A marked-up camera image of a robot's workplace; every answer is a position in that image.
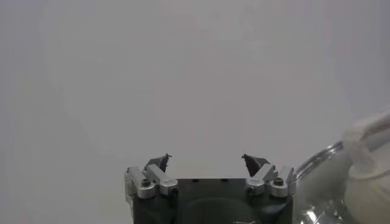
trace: white backdrop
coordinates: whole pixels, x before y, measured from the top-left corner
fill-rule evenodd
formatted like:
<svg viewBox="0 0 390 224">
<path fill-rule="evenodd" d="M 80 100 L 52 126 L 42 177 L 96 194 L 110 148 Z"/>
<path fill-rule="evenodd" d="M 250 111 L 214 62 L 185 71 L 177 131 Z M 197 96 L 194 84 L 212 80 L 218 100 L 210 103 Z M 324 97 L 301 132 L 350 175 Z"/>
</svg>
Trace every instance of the white backdrop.
<svg viewBox="0 0 390 224">
<path fill-rule="evenodd" d="M 298 166 L 390 103 L 389 3 L 3 0 L 0 223 L 130 223 L 126 167 Z"/>
</svg>

